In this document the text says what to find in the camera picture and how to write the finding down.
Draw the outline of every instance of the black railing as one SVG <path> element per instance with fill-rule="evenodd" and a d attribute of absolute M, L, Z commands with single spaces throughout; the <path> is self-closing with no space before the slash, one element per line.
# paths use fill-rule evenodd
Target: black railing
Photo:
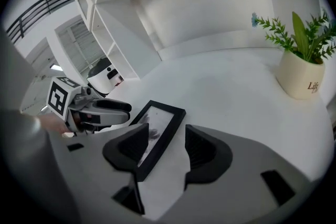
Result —
<path fill-rule="evenodd" d="M 13 43 L 17 42 L 20 38 L 23 38 L 25 32 L 39 22 L 40 19 L 72 1 L 73 0 L 39 0 L 23 12 L 8 28 L 7 34 L 9 38 Z"/>

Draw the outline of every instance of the person's hand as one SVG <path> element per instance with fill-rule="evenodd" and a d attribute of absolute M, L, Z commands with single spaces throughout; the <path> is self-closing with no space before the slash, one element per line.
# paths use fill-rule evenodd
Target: person's hand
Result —
<path fill-rule="evenodd" d="M 54 113 L 36 116 L 40 120 L 41 126 L 60 134 L 71 132 L 64 121 Z"/>

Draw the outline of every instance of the photo frame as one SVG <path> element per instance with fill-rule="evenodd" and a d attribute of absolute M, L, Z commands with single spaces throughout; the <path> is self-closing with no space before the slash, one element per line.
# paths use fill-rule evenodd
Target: photo frame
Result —
<path fill-rule="evenodd" d="M 149 101 L 130 125 L 148 123 L 149 144 L 138 163 L 137 182 L 143 182 L 154 168 L 179 128 L 186 112 L 167 104 Z"/>

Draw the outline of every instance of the black picture frame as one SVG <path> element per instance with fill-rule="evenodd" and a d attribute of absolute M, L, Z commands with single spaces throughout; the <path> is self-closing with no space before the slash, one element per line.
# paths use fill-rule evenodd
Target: black picture frame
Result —
<path fill-rule="evenodd" d="M 175 135 L 177 129 L 182 123 L 186 112 L 184 109 L 176 108 L 171 105 L 159 103 L 153 100 L 150 100 L 145 107 L 140 111 L 140 113 L 135 117 L 135 119 L 130 123 L 130 125 L 138 124 L 141 118 L 147 113 L 150 107 L 155 107 L 160 110 L 166 111 L 173 114 L 172 119 L 169 121 L 166 129 L 163 131 L 157 143 L 154 145 L 149 155 L 143 161 L 143 163 L 136 170 L 137 182 L 143 182 L 151 170 L 154 168 L 158 160 L 161 158 L 162 154 L 168 147 L 170 141 Z"/>

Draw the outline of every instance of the white tabletop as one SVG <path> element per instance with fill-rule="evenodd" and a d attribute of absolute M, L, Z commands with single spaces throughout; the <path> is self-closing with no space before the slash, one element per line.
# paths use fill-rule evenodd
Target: white tabletop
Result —
<path fill-rule="evenodd" d="M 142 197 L 145 209 L 151 208 L 148 217 L 162 215 L 183 193 L 184 175 L 190 170 L 186 124 L 259 141 L 309 180 L 323 176 L 334 147 L 327 109 L 318 94 L 299 101 L 283 91 L 274 75 L 281 55 L 278 49 L 233 49 L 163 61 L 142 80 L 124 81 L 107 96 L 132 105 L 129 122 L 113 129 L 129 125 L 150 100 L 186 111 L 157 165 L 139 183 L 141 196 L 156 193 Z"/>

